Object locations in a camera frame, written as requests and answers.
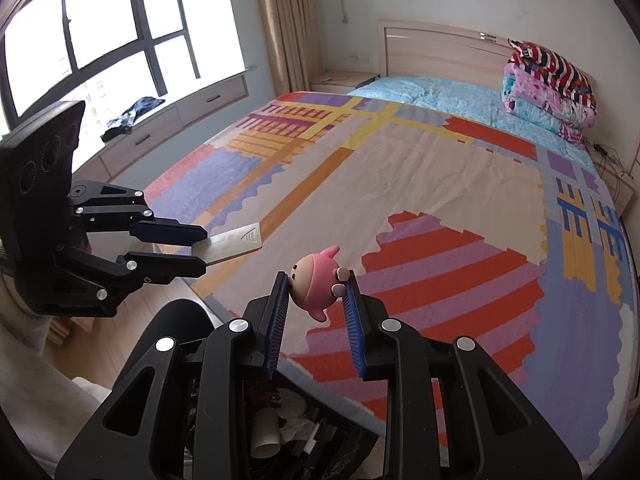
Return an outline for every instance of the white wall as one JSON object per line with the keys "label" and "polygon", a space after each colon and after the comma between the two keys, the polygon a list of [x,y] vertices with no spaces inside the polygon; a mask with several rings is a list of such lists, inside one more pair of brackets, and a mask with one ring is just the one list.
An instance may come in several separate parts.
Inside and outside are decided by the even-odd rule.
{"label": "white wall", "polygon": [[640,45],[612,0],[346,0],[346,8],[344,25],[340,0],[318,0],[327,68],[378,70],[381,19],[471,28],[563,54],[595,79],[596,138],[631,162],[640,132]]}

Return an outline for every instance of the colorful bedspread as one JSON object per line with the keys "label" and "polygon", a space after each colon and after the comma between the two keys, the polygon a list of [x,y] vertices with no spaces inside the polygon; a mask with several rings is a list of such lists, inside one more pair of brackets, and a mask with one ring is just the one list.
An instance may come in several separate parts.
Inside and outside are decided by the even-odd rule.
{"label": "colorful bedspread", "polygon": [[[636,291],[606,186],[561,155],[428,108],[300,92],[194,150],[146,198],[212,234],[260,222],[260,251],[191,283],[224,320],[278,270],[339,244],[337,261],[392,316],[478,339],[585,470],[617,440]],[[291,303],[280,370],[384,434],[385,383],[356,377],[341,303],[327,314],[319,324]]]}
{"label": "colorful bedspread", "polygon": [[378,79],[349,95],[397,101],[469,119],[540,144],[595,173],[593,161],[585,150],[540,126],[508,114],[502,93],[490,88],[435,77],[394,76]]}

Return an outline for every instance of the pink toy doll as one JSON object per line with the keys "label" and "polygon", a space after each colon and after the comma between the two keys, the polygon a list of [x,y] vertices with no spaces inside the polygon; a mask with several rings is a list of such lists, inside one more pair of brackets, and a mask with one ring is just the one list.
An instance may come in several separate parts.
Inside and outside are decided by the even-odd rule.
{"label": "pink toy doll", "polygon": [[339,250],[340,247],[334,245],[305,256],[293,266],[289,276],[291,299],[319,322],[326,321],[324,310],[347,291],[341,282],[349,279],[349,269],[334,260]]}

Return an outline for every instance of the paper roll tube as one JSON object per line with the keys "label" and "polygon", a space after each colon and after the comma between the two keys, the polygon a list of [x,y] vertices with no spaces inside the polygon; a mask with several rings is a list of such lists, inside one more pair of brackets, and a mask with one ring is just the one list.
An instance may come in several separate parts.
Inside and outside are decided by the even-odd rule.
{"label": "paper roll tube", "polygon": [[263,408],[254,415],[250,451],[252,458],[269,458],[280,451],[280,427],[274,408]]}

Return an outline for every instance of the headboard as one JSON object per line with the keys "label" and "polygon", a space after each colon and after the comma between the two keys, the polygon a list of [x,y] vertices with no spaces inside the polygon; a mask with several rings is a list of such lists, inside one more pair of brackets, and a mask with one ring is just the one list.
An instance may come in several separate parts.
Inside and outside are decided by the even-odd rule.
{"label": "headboard", "polygon": [[513,53],[506,38],[437,23],[379,22],[380,74],[453,79],[495,90]]}

